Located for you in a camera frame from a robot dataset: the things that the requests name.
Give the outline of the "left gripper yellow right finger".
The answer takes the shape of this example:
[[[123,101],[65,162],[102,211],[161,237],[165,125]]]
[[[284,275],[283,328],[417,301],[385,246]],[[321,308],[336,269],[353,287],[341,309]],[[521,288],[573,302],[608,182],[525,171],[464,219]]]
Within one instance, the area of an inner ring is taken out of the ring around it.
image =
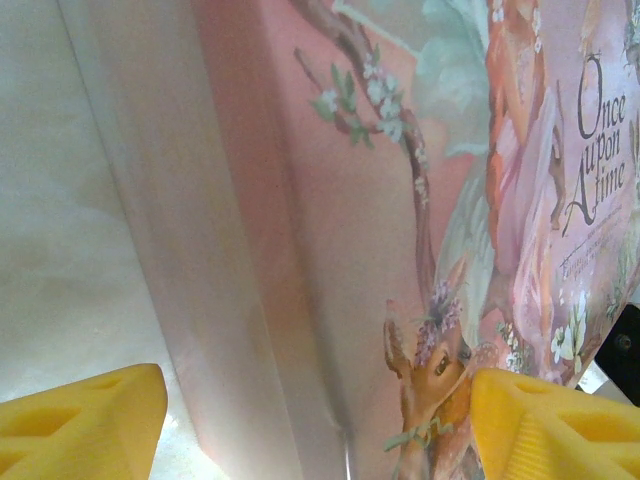
[[[488,479],[637,479],[639,409],[526,375],[481,369],[470,415]]]

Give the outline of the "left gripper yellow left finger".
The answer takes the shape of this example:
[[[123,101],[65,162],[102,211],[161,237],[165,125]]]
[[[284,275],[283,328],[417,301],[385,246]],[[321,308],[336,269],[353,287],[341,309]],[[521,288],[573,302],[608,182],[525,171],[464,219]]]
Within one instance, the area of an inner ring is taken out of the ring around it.
[[[4,479],[147,479],[168,407],[143,363],[1,405]]]

